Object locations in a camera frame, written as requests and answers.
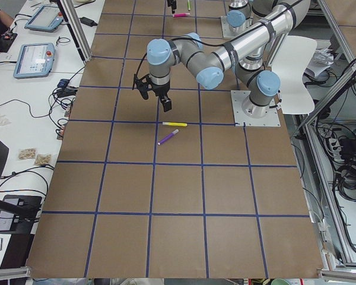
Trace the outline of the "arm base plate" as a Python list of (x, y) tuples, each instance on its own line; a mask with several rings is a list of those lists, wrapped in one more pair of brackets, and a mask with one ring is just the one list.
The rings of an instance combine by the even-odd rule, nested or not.
[(235, 126), (280, 127), (274, 98), (268, 106), (260, 107), (250, 101), (249, 94), (248, 90), (231, 90)]
[(229, 25), (229, 23), (227, 21), (227, 17), (221, 16), (220, 20), (221, 20), (222, 37), (224, 39), (233, 38), (235, 36), (234, 30), (233, 30), (233, 27), (231, 25)]

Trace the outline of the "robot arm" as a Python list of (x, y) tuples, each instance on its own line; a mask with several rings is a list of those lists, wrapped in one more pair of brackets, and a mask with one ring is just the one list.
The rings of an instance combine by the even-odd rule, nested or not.
[(220, 17), (222, 37), (240, 35), (252, 24), (252, 6), (249, 1), (230, 1), (226, 15)]
[(203, 51), (204, 43), (196, 33), (170, 40), (154, 39), (147, 45), (144, 55), (149, 74), (141, 78), (134, 76), (133, 87), (145, 100), (148, 92), (153, 91), (167, 112), (172, 108), (168, 97), (172, 66), (183, 64), (207, 90), (217, 88), (224, 79), (224, 72), (232, 69), (250, 90), (242, 103), (243, 112), (251, 118), (262, 118), (281, 85), (279, 76), (262, 66), (265, 46), (297, 27), (309, 6), (310, 1), (254, 1), (253, 24), (209, 54)]

